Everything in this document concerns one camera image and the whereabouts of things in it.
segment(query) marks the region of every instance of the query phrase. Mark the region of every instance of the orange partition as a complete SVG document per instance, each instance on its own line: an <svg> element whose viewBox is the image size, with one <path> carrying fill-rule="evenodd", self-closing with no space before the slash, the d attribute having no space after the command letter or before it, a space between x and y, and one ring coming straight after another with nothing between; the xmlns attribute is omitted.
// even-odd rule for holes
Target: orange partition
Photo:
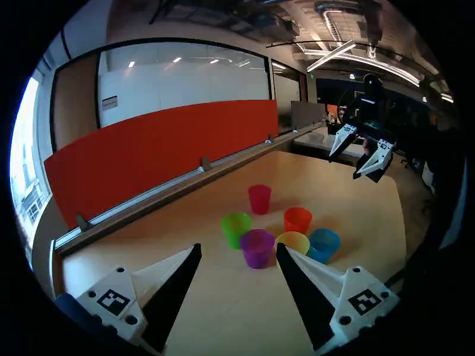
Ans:
<svg viewBox="0 0 475 356"><path fill-rule="evenodd" d="M329 113L333 114L334 117L337 117L338 106L336 105L327 105L327 110Z"/></svg>
<svg viewBox="0 0 475 356"><path fill-rule="evenodd" d="M45 161L69 228L201 165L277 136L275 100L196 104L149 113L74 141Z"/></svg>

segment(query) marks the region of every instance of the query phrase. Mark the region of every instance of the plastic cup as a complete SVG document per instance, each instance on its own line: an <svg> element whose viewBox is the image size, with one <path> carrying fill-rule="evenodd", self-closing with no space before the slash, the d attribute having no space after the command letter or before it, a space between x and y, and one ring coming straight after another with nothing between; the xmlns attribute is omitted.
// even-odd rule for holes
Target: plastic cup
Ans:
<svg viewBox="0 0 475 356"><path fill-rule="evenodd" d="M286 231L297 231L305 234L312 221L312 213L304 208L290 208L284 213Z"/></svg>
<svg viewBox="0 0 475 356"><path fill-rule="evenodd" d="M272 189L263 184L255 185L248 189L249 202L254 214L262 215L269 211L271 192Z"/></svg>
<svg viewBox="0 0 475 356"><path fill-rule="evenodd" d="M239 250L241 236L251 229L251 218L243 212L234 212L221 219L221 228L224 230L229 245Z"/></svg>
<svg viewBox="0 0 475 356"><path fill-rule="evenodd" d="M310 249L307 256L320 262L327 263L340 248L340 236L329 228L315 230L309 238Z"/></svg>
<svg viewBox="0 0 475 356"><path fill-rule="evenodd" d="M276 238L266 230L249 230L240 240L246 263L251 268L263 268L272 256Z"/></svg>
<svg viewBox="0 0 475 356"><path fill-rule="evenodd" d="M283 233L275 240L275 245L282 242L284 245L289 246L291 249L306 254L310 248L310 242L304 234L300 234L296 231L289 231Z"/></svg>

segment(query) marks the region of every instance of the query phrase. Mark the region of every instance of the glass wall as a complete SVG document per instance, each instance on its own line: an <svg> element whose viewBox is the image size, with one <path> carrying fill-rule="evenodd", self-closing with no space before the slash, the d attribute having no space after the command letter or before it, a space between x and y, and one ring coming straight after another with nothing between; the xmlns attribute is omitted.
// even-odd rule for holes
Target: glass wall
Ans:
<svg viewBox="0 0 475 356"><path fill-rule="evenodd" d="M108 50L99 63L100 124L192 104L268 100L268 70L264 58L207 44L144 43Z"/></svg>
<svg viewBox="0 0 475 356"><path fill-rule="evenodd" d="M272 61L274 74L275 99L277 100L279 134L285 134L292 129L292 101L307 101L306 77L281 63Z"/></svg>
<svg viewBox="0 0 475 356"><path fill-rule="evenodd" d="M48 191L38 179L38 174L42 172L37 174L33 164L33 117L38 85L38 81L30 78L23 94L13 130L9 168L13 203L30 248L48 196Z"/></svg>

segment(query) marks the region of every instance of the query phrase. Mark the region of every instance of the gray partition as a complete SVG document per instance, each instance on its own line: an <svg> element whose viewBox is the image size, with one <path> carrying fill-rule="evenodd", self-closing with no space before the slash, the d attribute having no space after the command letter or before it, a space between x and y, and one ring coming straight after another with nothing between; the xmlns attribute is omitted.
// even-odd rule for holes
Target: gray partition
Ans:
<svg viewBox="0 0 475 356"><path fill-rule="evenodd" d="M292 113L292 129L301 129L313 123L325 120L325 104L305 103L292 101L290 103Z"/></svg>

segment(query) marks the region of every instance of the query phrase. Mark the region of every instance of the orange cup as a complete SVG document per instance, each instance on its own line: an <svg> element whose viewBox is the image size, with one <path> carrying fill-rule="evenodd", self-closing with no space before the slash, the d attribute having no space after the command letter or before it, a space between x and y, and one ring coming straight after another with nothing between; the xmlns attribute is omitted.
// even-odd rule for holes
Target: orange cup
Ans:
<svg viewBox="0 0 475 356"><path fill-rule="evenodd" d="M305 234L312 221L312 213L300 207L290 208L284 213L286 231L297 231Z"/></svg>

